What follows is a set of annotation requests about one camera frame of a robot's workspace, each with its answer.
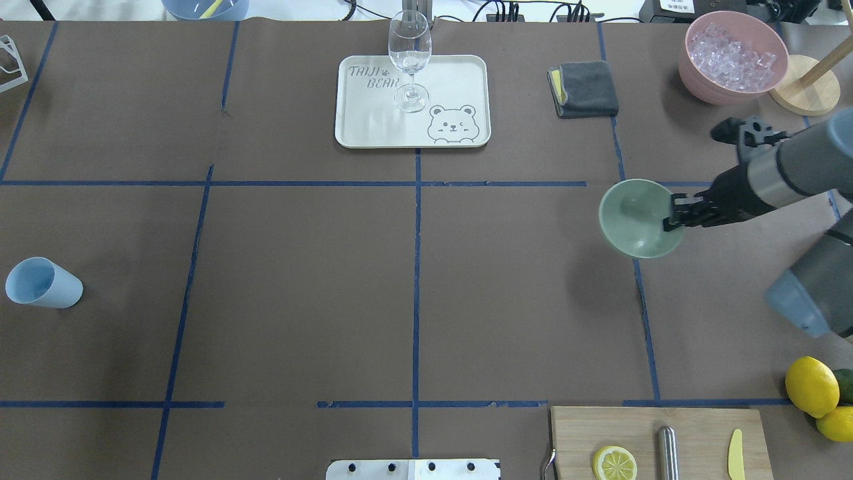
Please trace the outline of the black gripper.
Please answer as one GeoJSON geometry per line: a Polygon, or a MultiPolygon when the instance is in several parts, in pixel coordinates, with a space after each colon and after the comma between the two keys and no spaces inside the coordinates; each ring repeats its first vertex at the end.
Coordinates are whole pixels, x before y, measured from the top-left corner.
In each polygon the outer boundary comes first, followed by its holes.
{"type": "Polygon", "coordinates": [[[738,164],[719,174],[706,191],[697,195],[671,194],[670,215],[663,219],[664,232],[749,221],[777,209],[759,197],[750,184],[748,168],[751,161],[765,156],[775,167],[777,143],[791,136],[755,116],[729,117],[713,127],[710,136],[717,142],[734,145],[738,164]]]}

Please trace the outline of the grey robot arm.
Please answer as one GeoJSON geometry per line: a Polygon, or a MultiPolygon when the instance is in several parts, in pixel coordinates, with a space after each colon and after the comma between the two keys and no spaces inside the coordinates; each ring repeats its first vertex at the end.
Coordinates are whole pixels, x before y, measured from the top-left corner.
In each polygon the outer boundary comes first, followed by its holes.
{"type": "Polygon", "coordinates": [[[819,206],[829,194],[851,198],[851,109],[787,133],[759,117],[731,117],[712,129],[733,145],[733,167],[698,193],[664,198],[662,231],[723,227],[767,217],[776,232],[802,240],[765,302],[810,337],[851,340],[851,210],[819,206]]]}

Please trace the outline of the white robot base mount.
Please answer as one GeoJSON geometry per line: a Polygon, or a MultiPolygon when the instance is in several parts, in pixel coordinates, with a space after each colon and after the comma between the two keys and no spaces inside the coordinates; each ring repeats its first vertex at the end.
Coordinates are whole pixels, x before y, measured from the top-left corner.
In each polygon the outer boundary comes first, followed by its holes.
{"type": "Polygon", "coordinates": [[[333,461],[326,479],[500,479],[496,459],[347,459],[333,461]]]}

